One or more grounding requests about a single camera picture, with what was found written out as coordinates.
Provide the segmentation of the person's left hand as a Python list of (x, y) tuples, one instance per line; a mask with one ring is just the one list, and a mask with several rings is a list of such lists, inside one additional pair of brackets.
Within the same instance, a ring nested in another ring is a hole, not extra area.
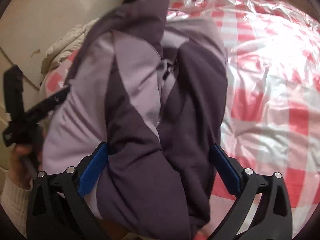
[(29, 190), (31, 187), (30, 181), (33, 176), (25, 162), (29, 158), (29, 155), (35, 153), (39, 162), (38, 169), (42, 168), (43, 141), (44, 139), (42, 138), (31, 145), (15, 144), (12, 148), (9, 157), (9, 170), (6, 173), (6, 177), (20, 189)]

